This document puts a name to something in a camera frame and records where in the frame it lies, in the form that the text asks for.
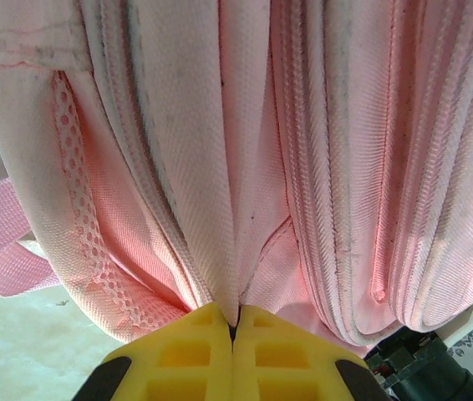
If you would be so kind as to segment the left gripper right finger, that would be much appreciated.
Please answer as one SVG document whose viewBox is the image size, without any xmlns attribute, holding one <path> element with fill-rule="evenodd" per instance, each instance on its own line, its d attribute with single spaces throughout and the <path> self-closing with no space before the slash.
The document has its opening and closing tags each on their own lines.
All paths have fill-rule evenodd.
<svg viewBox="0 0 473 401">
<path fill-rule="evenodd" d="M 389 400 L 363 359 L 259 307 L 241 308 L 236 400 Z"/>
</svg>

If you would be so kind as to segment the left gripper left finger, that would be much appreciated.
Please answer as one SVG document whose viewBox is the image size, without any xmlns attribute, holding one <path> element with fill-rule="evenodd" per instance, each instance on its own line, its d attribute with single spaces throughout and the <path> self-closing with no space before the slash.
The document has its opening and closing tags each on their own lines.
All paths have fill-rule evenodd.
<svg viewBox="0 0 473 401">
<path fill-rule="evenodd" d="M 211 303 L 117 348 L 74 400 L 229 400 L 229 325 Z"/>
</svg>

